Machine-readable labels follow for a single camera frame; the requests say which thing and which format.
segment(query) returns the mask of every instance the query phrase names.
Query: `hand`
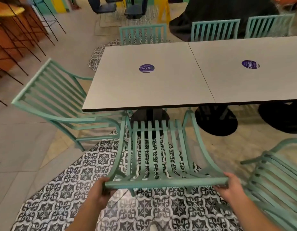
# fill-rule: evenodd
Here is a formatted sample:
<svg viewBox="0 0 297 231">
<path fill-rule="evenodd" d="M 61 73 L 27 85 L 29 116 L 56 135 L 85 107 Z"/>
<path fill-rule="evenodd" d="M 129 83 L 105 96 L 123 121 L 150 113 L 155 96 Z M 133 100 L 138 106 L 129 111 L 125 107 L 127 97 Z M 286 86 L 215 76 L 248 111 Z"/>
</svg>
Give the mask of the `hand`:
<svg viewBox="0 0 297 231">
<path fill-rule="evenodd" d="M 232 173 L 224 173 L 228 178 L 228 188 L 222 188 L 218 186 L 213 186 L 214 189 L 221 195 L 221 197 L 227 201 L 229 204 L 232 204 L 233 201 L 245 197 L 246 194 L 243 190 L 241 182 L 237 176 Z"/>
<path fill-rule="evenodd" d="M 97 206 L 100 207 L 100 210 L 104 209 L 107 206 L 109 199 L 116 192 L 116 190 L 111 190 L 107 194 L 103 194 L 103 183 L 109 181 L 108 177 L 101 177 L 98 179 L 87 195 L 87 200 L 93 201 Z"/>
</svg>

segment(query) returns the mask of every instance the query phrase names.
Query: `white tabletop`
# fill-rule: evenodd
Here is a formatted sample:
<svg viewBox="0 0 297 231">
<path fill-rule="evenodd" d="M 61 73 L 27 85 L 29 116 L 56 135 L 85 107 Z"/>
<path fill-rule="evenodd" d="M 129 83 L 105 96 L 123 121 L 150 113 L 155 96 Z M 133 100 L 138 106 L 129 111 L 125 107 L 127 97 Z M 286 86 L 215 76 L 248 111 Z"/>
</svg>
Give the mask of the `white tabletop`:
<svg viewBox="0 0 297 231">
<path fill-rule="evenodd" d="M 297 99 L 297 37 L 189 45 L 216 103 Z M 244 67 L 245 60 L 256 62 L 259 68 Z"/>
<path fill-rule="evenodd" d="M 144 64 L 154 71 L 143 73 Z M 215 103 L 187 42 L 106 47 L 83 111 Z"/>
</svg>

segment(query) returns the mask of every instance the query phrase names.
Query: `yellow caution sign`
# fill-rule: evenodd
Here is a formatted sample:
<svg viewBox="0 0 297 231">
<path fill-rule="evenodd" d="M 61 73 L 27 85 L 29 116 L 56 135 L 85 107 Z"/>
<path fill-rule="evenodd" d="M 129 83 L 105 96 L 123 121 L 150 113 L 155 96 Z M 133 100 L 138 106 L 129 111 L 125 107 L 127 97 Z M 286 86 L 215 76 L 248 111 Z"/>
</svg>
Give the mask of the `yellow caution sign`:
<svg viewBox="0 0 297 231">
<path fill-rule="evenodd" d="M 167 24 L 169 24 L 169 22 L 171 21 L 171 15 L 170 15 L 170 7 L 169 7 L 169 1 L 168 0 L 163 0 L 163 1 L 160 2 L 158 22 L 162 21 L 162 16 L 164 14 L 164 11 L 166 11 Z"/>
</svg>

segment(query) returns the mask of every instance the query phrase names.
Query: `round purple sticker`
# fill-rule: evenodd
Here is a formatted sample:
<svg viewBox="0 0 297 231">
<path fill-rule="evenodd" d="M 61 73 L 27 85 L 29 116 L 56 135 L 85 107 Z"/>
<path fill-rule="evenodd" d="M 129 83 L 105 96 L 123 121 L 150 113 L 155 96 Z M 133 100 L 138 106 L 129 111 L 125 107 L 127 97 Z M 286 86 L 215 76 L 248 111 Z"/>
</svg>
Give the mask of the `round purple sticker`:
<svg viewBox="0 0 297 231">
<path fill-rule="evenodd" d="M 144 64 L 142 66 L 140 66 L 139 70 L 143 73 L 150 73 L 152 71 L 154 71 L 155 67 L 151 64 Z"/>
<path fill-rule="evenodd" d="M 248 69 L 258 69 L 260 67 L 257 62 L 250 60 L 242 61 L 242 65 Z"/>
</svg>

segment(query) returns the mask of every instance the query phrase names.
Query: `person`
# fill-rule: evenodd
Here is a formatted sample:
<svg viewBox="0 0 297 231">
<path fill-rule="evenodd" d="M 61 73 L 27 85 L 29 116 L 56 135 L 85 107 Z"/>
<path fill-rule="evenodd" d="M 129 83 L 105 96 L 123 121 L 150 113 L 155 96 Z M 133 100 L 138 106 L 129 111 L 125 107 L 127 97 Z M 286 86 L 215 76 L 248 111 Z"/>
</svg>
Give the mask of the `person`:
<svg viewBox="0 0 297 231">
<path fill-rule="evenodd" d="M 229 172 L 224 174 L 229 178 L 228 187 L 214 186 L 214 189 L 230 204 L 244 231 L 282 231 L 247 197 L 237 176 Z M 94 183 L 87 199 L 66 231 L 94 231 L 96 229 L 101 210 L 107 206 L 109 199 L 115 193 L 115 190 L 106 193 L 103 191 L 103 183 L 108 180 L 109 178 L 102 177 Z M 158 231 L 157 225 L 152 222 L 148 231 Z"/>
</svg>

